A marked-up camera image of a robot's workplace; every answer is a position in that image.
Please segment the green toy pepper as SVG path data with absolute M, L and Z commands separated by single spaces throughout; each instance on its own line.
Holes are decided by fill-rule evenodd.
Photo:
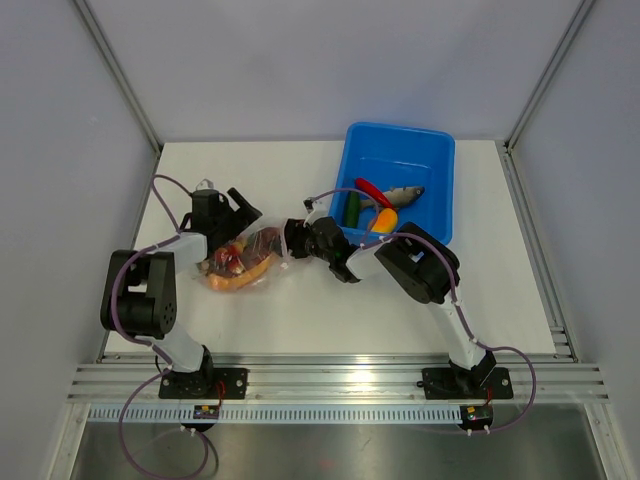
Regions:
M 343 223 L 347 228 L 357 228 L 360 216 L 360 196 L 355 191 L 348 193 L 343 212 Z

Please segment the clear zip top bag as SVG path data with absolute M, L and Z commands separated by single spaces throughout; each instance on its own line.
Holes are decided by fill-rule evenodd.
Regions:
M 285 239 L 285 220 L 258 220 L 198 264 L 200 282 L 209 289 L 238 292 L 264 287 L 284 275 L 294 259 Z

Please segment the orange toy fruit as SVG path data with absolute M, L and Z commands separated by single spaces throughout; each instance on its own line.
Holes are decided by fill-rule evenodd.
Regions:
M 371 232 L 388 234 L 392 233 L 398 224 L 398 214 L 395 210 L 385 208 L 379 212 L 375 219 L 368 225 Z

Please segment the orange toy croissant bread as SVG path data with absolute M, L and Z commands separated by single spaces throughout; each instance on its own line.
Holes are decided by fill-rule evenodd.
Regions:
M 235 240 L 243 240 L 246 243 L 241 256 L 246 270 L 234 277 L 209 274 L 207 271 L 208 258 L 206 280 L 209 287 L 215 291 L 236 291 L 259 281 L 272 263 L 281 257 L 280 231 L 276 227 L 265 227 L 250 233 L 243 233 L 231 242 Z

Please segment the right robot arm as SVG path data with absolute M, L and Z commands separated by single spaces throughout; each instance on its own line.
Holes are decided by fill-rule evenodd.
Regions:
M 418 387 L 427 399 L 485 399 L 498 396 L 502 371 L 491 351 L 479 346 L 457 316 L 456 255 L 412 222 L 368 246 L 350 243 L 333 218 L 289 219 L 282 250 L 295 259 L 315 257 L 343 283 L 358 283 L 386 271 L 414 301 L 428 307 L 448 348 L 448 365 L 425 368 Z

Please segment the red toy chili pepper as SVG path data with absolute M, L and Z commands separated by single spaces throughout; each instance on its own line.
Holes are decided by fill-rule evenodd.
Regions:
M 380 191 L 375 185 L 368 180 L 358 177 L 354 181 L 355 187 L 365 196 L 364 200 L 360 201 L 360 209 L 373 208 L 379 206 L 382 208 L 394 209 L 391 201 Z

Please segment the grey toy fish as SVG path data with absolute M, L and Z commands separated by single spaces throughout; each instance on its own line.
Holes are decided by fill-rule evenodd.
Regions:
M 422 186 L 409 186 L 391 188 L 382 192 L 393 204 L 393 210 L 398 210 L 414 204 L 425 193 L 425 188 Z

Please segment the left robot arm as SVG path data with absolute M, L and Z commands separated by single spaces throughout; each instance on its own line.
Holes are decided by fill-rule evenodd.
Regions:
M 171 400 L 241 400 L 248 370 L 217 367 L 209 349 L 179 324 L 177 275 L 201 263 L 262 216 L 236 189 L 189 194 L 191 211 L 176 233 L 141 250 L 111 254 L 100 308 L 104 329 L 148 347 L 165 363 L 159 397 Z

